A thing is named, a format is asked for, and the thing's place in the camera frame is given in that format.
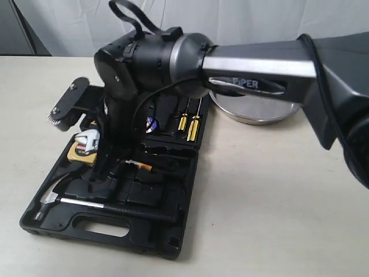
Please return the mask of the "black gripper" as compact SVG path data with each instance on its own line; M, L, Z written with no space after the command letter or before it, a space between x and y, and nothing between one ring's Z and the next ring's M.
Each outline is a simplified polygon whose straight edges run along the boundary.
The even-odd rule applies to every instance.
M174 83L170 56L182 35L180 27L158 35L145 32L138 39L134 31L127 33L94 55L104 88L79 77L51 109L48 121L62 132L74 126L83 114L97 117L100 139L95 180L105 180L116 161L144 138L148 105L142 101L148 93L165 88L166 93L183 95L182 84L170 88ZM107 114L98 114L102 110L104 90Z

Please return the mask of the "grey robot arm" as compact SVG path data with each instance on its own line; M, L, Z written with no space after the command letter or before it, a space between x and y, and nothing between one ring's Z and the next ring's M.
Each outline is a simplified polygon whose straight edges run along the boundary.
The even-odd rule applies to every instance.
M341 144L352 175L368 186L368 33L219 46L201 33L131 31L93 58L103 86L76 79L51 109L61 131L82 115L96 121L96 174L113 149L128 156L144 139L147 105L167 93L199 99L209 92L298 104L320 145Z

